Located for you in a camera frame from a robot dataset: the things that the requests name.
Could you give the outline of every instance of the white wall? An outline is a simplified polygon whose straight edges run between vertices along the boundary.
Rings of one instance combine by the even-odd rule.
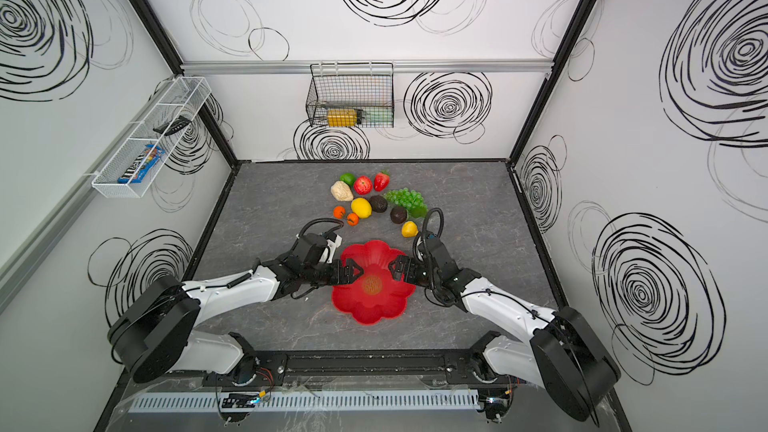
[[[70,21],[85,20],[87,14],[91,24],[93,55],[87,69],[85,57],[66,48],[71,44],[59,53],[62,66],[68,67],[63,72],[52,67],[46,54],[8,52],[7,44],[18,45],[8,38],[9,27],[18,29],[20,22],[8,8],[0,14],[0,113],[6,147],[0,162],[0,263],[90,172],[87,168],[169,73],[127,0],[81,1],[86,11],[78,12],[78,0],[70,0],[68,14],[74,17]],[[56,8],[28,3],[34,10],[27,18]],[[84,30],[82,24],[71,24],[68,34],[79,31],[91,40]],[[50,73],[15,86],[8,82],[15,66],[43,66]],[[58,82],[60,86],[51,88]],[[91,202],[0,314],[0,377],[5,385],[0,390],[0,428],[93,429],[121,370],[110,360],[105,310],[113,321],[120,311],[108,305],[112,298],[124,298],[122,308],[134,298],[119,279],[138,279],[138,295],[161,274],[180,278],[228,174],[224,158],[197,120],[145,197],[98,196]],[[116,269],[128,250],[139,260]],[[116,275],[110,282],[112,272]]]
[[[578,0],[149,0],[186,61],[540,59],[552,57]],[[337,158],[499,158],[512,150],[542,83],[540,73],[487,74],[492,105],[429,110],[441,138],[406,119],[402,101],[415,76],[397,75],[393,130],[333,130],[370,154]],[[241,131],[238,158],[296,158],[293,133],[307,119],[306,76],[217,76],[228,121]],[[475,78],[451,78],[469,84]],[[331,155],[312,158],[334,158]]]
[[[128,0],[82,0],[82,6],[77,0],[29,3],[35,4],[27,8],[29,20],[37,17],[37,24],[47,27],[49,34],[56,24],[63,24],[68,35],[46,36],[53,45],[35,52],[24,46],[27,40],[39,39],[31,27],[18,33],[17,40],[12,38],[13,24],[0,28],[2,81],[28,82],[0,86],[2,143],[13,151],[0,164],[4,178],[0,197],[6,205],[0,210],[0,263],[82,174],[92,172],[88,168],[93,161],[132,120],[155,85],[170,74]],[[46,10],[54,12],[44,18]],[[78,35],[74,42],[73,34]],[[60,38],[66,43],[63,53],[57,52]],[[16,67],[30,66],[41,67],[42,77],[22,80],[14,75]]]
[[[344,0],[202,0],[199,7],[195,0],[149,1],[191,61],[258,60],[247,45],[247,34],[257,27],[273,29],[261,49],[252,37],[264,60],[281,60],[286,41],[289,60],[538,57],[531,32],[556,0],[424,0],[434,7],[410,21],[376,16],[413,17],[425,4],[380,0],[377,9],[352,0],[359,16]],[[575,7],[565,6],[570,11],[562,10],[564,17]],[[434,34],[420,25],[453,33]]]
[[[286,158],[503,158],[509,156],[512,150],[544,74],[453,73],[423,76],[425,83],[429,81],[430,85],[420,90],[443,90],[446,93],[443,99],[454,97],[458,107],[463,108],[455,118],[437,121],[444,126],[436,126],[435,122],[427,120],[438,118],[430,111],[439,107],[439,94],[419,94],[427,98],[427,107],[414,98],[416,85],[422,83],[414,83],[416,77],[417,74],[395,74],[393,128],[354,130],[329,127],[309,130],[304,104],[312,81],[310,76],[209,76],[208,81],[227,111],[226,120],[238,131],[232,139],[238,158],[255,161]],[[445,85],[432,86],[432,79]],[[406,94],[412,83],[414,86]],[[473,106],[464,101],[470,97]],[[417,129],[410,125],[404,107],[409,109]],[[333,147],[334,144],[340,144],[340,148]]]
[[[768,149],[744,148],[765,145],[767,7],[604,0],[594,67],[561,79],[517,165],[568,300],[622,367],[636,432],[768,418]],[[757,102],[725,105],[742,101]]]

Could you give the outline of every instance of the white wire basket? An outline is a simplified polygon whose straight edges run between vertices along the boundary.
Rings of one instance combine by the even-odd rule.
[[[91,182],[93,188],[108,198],[143,197],[187,128],[197,118],[198,111],[209,95],[210,87],[204,77],[176,77],[159,101],[141,118],[129,137],[96,174]],[[189,120],[189,123],[171,134],[172,125],[180,117]],[[149,166],[151,162],[148,163],[148,159],[153,155],[158,159],[146,170],[142,178],[132,173]]]

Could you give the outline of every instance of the strawberry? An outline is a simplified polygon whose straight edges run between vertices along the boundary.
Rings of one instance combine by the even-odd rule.
[[[389,171],[382,170],[373,178],[373,188],[380,192],[389,185]]]
[[[359,196],[364,196],[365,194],[370,194],[371,190],[373,189],[373,184],[371,184],[371,179],[366,176],[360,176],[355,180],[355,192]]]

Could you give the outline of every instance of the black remote control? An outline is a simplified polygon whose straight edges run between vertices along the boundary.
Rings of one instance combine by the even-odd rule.
[[[179,130],[182,130],[183,128],[188,126],[190,122],[192,121],[187,119],[187,117],[179,116],[176,120],[174,120],[174,123],[170,124],[170,128],[168,129],[167,132],[165,132],[165,129],[168,127],[168,122],[166,122],[162,126],[155,127],[152,130],[156,131],[158,134],[162,134],[163,132],[165,132],[166,136],[172,136]]]

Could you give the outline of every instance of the black wire basket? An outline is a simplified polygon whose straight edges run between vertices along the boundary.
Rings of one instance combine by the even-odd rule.
[[[394,65],[334,62],[310,66],[306,115],[313,127],[394,127]]]

